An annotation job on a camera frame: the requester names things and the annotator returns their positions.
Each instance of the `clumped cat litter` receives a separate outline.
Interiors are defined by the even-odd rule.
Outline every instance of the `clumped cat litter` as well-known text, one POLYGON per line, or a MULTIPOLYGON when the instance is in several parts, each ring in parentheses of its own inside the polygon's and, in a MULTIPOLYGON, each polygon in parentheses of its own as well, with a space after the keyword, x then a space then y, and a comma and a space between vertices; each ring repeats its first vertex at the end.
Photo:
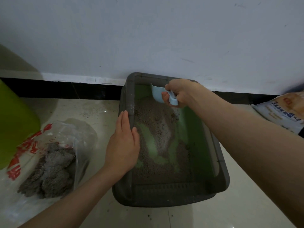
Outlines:
POLYGON ((140 134, 139 161, 134 184, 192 182, 189 148, 176 136, 177 110, 152 96, 135 101, 134 125, 140 134))
POLYGON ((50 143, 35 170, 20 185, 18 192, 26 197, 54 198, 70 193, 74 185, 75 152, 50 143))

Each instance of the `litter box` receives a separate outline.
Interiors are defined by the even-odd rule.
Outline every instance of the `litter box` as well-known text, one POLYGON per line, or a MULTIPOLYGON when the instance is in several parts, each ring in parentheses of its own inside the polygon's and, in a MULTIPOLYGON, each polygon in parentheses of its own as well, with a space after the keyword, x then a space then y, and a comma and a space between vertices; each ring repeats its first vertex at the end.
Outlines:
MULTIPOLYGON (((164 87, 172 79, 176 78, 147 73, 132 73, 128 76, 121 90, 119 112, 128 111, 131 128, 144 127, 134 125, 134 105, 136 101, 152 95, 150 84, 164 87)), ((185 144, 191 179, 171 181, 166 178, 167 182, 160 183, 141 183, 140 180, 134 182, 133 172, 140 172, 144 166, 142 160, 139 160, 136 166, 112 187, 113 195, 120 204, 135 207, 180 206, 210 199, 228 188, 230 178, 217 138, 189 107, 174 110, 178 111, 179 119, 175 125, 176 133, 170 149, 173 149, 174 154, 174 144, 177 141, 185 144)), ((141 136, 141 139, 148 137, 145 133, 149 131, 143 131, 144 136, 141 136)), ((174 165, 172 158, 162 159, 167 166, 174 165)), ((155 162, 156 167, 163 165, 163 162, 155 162)), ((178 176, 178 168, 174 171, 173 174, 178 176)), ((151 170, 146 174, 155 174, 155 171, 151 170)))

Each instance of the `left hand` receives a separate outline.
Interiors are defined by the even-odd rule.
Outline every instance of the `left hand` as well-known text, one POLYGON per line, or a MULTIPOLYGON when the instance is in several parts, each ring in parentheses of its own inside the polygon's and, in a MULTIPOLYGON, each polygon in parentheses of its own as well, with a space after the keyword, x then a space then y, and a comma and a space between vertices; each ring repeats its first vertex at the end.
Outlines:
POLYGON ((130 129, 128 112, 121 112, 116 121, 115 132, 107 146, 104 167, 122 177, 135 166, 139 150, 137 129, 130 129))

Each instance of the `light blue litter scoop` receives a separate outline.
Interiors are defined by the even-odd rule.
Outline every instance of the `light blue litter scoop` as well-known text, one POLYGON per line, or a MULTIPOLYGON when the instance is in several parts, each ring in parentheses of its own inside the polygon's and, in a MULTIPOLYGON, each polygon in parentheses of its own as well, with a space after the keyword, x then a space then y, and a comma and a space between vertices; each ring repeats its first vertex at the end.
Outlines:
POLYGON ((168 91, 164 87, 157 87, 151 84, 151 89, 152 89, 152 95, 155 101, 158 101, 160 103, 164 103, 162 99, 162 92, 167 92, 169 94, 169 103, 171 105, 178 105, 178 100, 176 99, 175 94, 173 91, 168 91))

